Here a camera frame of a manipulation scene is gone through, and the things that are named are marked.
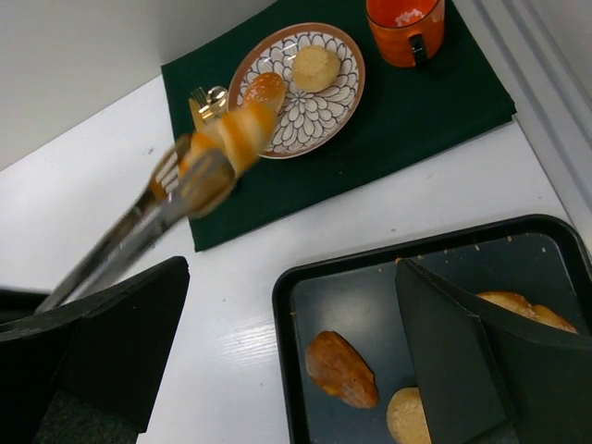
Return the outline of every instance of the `mug handle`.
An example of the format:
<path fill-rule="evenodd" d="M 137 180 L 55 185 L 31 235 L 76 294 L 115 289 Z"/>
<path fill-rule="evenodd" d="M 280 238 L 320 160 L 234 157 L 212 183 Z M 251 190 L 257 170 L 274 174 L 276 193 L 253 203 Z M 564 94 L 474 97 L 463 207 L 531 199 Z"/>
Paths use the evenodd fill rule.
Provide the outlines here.
<path fill-rule="evenodd" d="M 411 45 L 415 65 L 419 67 L 427 62 L 426 42 L 424 42 L 422 34 L 412 35 L 409 38 L 409 44 Z"/>

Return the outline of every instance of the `floral petal pattern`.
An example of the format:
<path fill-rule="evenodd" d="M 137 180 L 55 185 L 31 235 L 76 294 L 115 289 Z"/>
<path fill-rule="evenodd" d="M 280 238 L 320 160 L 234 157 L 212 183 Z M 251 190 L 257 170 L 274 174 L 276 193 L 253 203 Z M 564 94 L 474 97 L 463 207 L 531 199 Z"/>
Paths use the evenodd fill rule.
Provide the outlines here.
<path fill-rule="evenodd" d="M 291 78 L 294 57 L 311 44 L 324 46 L 341 61 L 333 85 L 315 94 L 299 90 Z M 240 82 L 237 105 L 243 103 L 249 84 L 264 72 L 276 72 L 288 87 L 276 132 L 267 147 L 269 153 L 292 155 L 321 145 L 349 117 L 360 93 L 360 72 L 351 48 L 341 39 L 320 31 L 298 32 L 267 47 Z"/>

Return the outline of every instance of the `green cloth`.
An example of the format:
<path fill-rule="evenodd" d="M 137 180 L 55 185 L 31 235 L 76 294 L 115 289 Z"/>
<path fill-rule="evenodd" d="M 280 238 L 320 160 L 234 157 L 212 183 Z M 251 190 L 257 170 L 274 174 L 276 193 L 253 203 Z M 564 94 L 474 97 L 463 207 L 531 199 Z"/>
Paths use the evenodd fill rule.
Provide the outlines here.
<path fill-rule="evenodd" d="M 229 85 L 249 51 L 286 26 L 319 21 L 341 28 L 360 46 L 366 66 L 362 101 L 339 134 L 304 156 L 257 163 L 213 214 L 192 220 L 196 251 L 383 178 L 512 119 L 511 97 L 451 1 L 446 4 L 444 43 L 422 70 L 394 68 L 383 61 L 364 4 L 363 0 L 279 0 L 163 66 L 176 138 L 193 128 L 187 103 L 190 92 L 198 86 Z"/>

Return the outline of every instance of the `patterned plate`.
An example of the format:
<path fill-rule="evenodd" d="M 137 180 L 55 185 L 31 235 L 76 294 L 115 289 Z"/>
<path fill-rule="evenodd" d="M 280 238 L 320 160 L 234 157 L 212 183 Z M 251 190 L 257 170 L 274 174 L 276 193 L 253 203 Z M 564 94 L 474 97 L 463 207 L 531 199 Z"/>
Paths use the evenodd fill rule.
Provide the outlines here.
<path fill-rule="evenodd" d="M 299 90 L 291 79 L 293 58 L 310 44 L 324 46 L 341 60 L 337 80 L 317 93 Z M 365 69 L 360 48 L 348 34 L 324 23 L 293 25 L 255 46 L 234 74 L 228 94 L 229 109 L 241 106 L 247 86 L 267 71 L 281 75 L 288 86 L 276 132 L 261 154 L 270 159 L 306 154 L 328 141 L 350 119 L 364 90 Z"/>

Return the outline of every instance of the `round bun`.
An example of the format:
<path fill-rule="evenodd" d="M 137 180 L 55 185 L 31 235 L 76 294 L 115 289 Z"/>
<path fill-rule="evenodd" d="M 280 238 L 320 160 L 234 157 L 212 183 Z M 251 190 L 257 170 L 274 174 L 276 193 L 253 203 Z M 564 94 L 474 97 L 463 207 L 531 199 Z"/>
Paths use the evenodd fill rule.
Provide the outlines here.
<path fill-rule="evenodd" d="M 244 104 L 268 104 L 279 112 L 286 97 L 286 83 L 275 72 L 264 72 L 251 82 L 244 94 Z"/>
<path fill-rule="evenodd" d="M 318 93 L 331 86 L 339 75 L 341 62 L 322 46 L 306 46 L 294 57 L 292 78 L 307 93 Z"/>
<path fill-rule="evenodd" d="M 387 408 L 387 427 L 399 444 L 431 444 L 419 389 L 402 388 Z"/>
<path fill-rule="evenodd" d="M 509 291 L 486 291 L 477 294 L 477 296 L 540 324 L 577 333 L 575 327 L 561 316 L 552 312 L 545 305 L 531 305 L 521 294 Z"/>
<path fill-rule="evenodd" d="M 219 148 L 237 177 L 258 159 L 273 136 L 277 115 L 269 105 L 251 104 L 230 111 L 191 136 L 191 150 L 183 157 L 181 174 L 204 150 Z"/>

